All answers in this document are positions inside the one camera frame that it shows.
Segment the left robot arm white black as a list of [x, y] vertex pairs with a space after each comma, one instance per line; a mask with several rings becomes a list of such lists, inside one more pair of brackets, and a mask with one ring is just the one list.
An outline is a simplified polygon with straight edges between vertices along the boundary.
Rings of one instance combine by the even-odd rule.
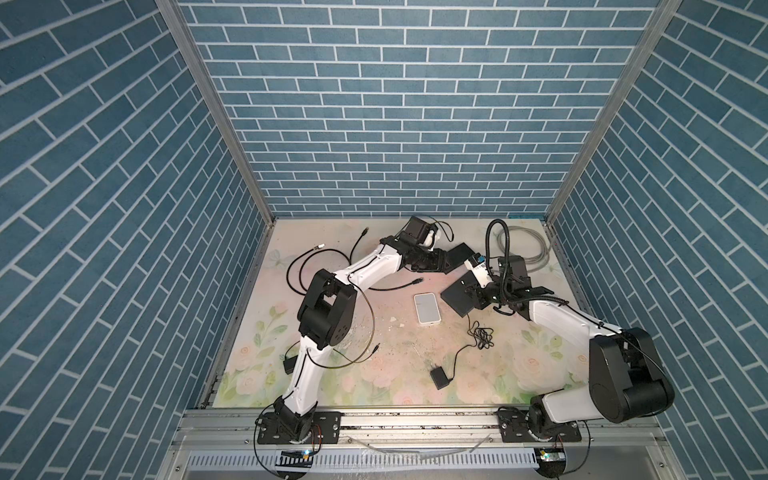
[[347, 268], [315, 273], [297, 314], [299, 350], [292, 358], [290, 383], [271, 404], [274, 415], [265, 421], [281, 443], [300, 443], [311, 435], [320, 381], [325, 371], [334, 368], [327, 359], [351, 330], [357, 297], [403, 268], [448, 274], [462, 263], [454, 253], [389, 236]]

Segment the black power adapter with plug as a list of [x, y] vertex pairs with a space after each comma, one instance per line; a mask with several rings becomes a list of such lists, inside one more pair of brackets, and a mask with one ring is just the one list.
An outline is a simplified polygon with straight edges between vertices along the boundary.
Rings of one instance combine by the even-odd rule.
[[478, 321], [472, 320], [470, 316], [467, 316], [466, 333], [470, 337], [471, 342], [463, 345], [455, 352], [450, 374], [446, 373], [443, 366], [436, 366], [430, 371], [430, 378], [437, 390], [446, 388], [455, 380], [461, 353], [469, 349], [487, 350], [494, 346], [494, 329], [481, 325]]

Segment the dark grey network switch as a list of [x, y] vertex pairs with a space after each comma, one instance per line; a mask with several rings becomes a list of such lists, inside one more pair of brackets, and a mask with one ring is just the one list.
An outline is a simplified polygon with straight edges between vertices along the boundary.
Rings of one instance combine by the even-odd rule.
[[465, 273], [440, 293], [441, 299], [460, 317], [490, 305], [484, 289], [472, 272]]

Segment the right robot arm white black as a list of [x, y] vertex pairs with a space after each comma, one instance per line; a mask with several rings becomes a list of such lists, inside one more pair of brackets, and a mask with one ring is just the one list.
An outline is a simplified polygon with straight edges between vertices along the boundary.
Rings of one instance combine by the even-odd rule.
[[580, 421], [604, 419], [619, 424], [658, 415], [675, 399], [671, 380], [651, 336], [643, 329], [623, 329], [591, 316], [530, 277], [516, 274], [522, 260], [501, 258], [494, 271], [490, 260], [475, 254], [464, 262], [474, 281], [466, 288], [477, 309], [492, 306], [545, 327], [580, 349], [588, 363], [579, 388], [534, 397], [526, 415], [530, 434], [549, 441]]

